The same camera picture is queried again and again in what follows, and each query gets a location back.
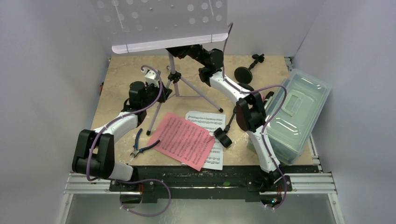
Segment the pink sheet music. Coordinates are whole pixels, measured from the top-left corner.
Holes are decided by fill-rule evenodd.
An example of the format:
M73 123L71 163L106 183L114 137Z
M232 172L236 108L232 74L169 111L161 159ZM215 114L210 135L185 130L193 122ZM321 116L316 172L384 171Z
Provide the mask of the pink sheet music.
M167 113L147 145L161 142L155 150L200 171L215 139L209 131L175 114Z

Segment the blue pliers handle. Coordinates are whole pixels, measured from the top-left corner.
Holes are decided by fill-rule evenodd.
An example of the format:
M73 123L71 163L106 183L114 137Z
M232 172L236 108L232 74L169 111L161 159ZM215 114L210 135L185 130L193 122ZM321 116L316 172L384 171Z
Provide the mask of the blue pliers handle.
M134 144L134 151L131 152L130 155L133 155L133 157L135 158L139 153L143 153L144 151L146 151L147 149L151 149L153 147L155 147L156 145L158 145L158 143L160 143L160 140L157 140L156 142L154 142L154 144L143 147L141 149L138 149L138 143L139 143L139 137L141 132L143 131L143 129L139 129L137 134L136 134L136 138L135 138L135 144Z

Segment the wooden table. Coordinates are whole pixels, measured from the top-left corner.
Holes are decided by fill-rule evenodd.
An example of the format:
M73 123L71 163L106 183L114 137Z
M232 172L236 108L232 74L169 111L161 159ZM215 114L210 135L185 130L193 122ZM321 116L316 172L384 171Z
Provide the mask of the wooden table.
M225 56L224 61L226 74L234 79L233 71L239 66L248 67L253 62L253 59L250 56ZM131 82L144 81L144 74L140 72L140 67L143 64L150 65L162 71L162 79L165 83L167 82L167 76L169 74L166 69L166 66L169 65L167 56L113 56L107 71L105 84L93 119L92 128L104 125L120 113L123 102L128 98L129 85ZM198 87L204 94L224 109L223 113L226 115L226 120L228 122L232 115L234 105L221 92L207 86L199 80L198 68L202 67L202 65L188 57L182 60L175 59L175 64L176 70L180 72L184 78ZM252 73L253 81L250 85L255 89L272 84L280 84L289 76L283 56L265 56L265 61L257 64L252 70ZM196 95L196 93L182 81L178 82L178 84L181 95ZM144 122L139 126L139 128L143 128L139 140L140 147L146 146L150 138L150 136L146 135L146 131L156 110L156 105L147 110L147 116ZM158 127L167 112L172 112L184 118L188 111L219 113L216 108L203 98L172 97L162 105L151 133L153 134L156 131L156 127ZM154 149L145 151L135 159L132 159L129 154L133 150L135 136L139 128L130 131L115 144L115 159L117 161L130 165L180 165L179 161L165 156ZM259 165L257 154L246 148L248 135L239 129L235 120L231 124L228 136L233 143L229 148L224 149L224 165ZM312 164L312 156L308 146L306 146L303 154L294 165Z

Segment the white wall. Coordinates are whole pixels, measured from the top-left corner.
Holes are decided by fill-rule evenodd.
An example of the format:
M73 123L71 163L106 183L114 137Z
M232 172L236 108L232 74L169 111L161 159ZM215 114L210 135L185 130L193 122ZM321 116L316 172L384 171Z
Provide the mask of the white wall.
M0 223L54 223L105 71L78 0L0 1Z
M228 55L294 56L308 33L325 0L228 0L228 22L234 22L226 49ZM94 7L88 12L97 29L99 19ZM107 54L112 54L107 35L101 40ZM205 47L222 49L223 43ZM165 55L165 50L133 53L133 55Z
M313 136L347 223L396 223L396 4L327 0L297 68L332 85Z

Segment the transparent plastic container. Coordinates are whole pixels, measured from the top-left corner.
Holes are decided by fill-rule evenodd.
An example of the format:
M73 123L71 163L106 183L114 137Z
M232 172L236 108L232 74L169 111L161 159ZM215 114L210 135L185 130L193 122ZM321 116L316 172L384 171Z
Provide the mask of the transparent plastic container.
M297 69L291 71L283 85L288 91L286 101L268 124L267 132L278 160L292 165L303 153L331 87ZM268 117L279 107L283 95L283 89L275 93L266 110ZM248 148L253 150L251 142L249 145Z

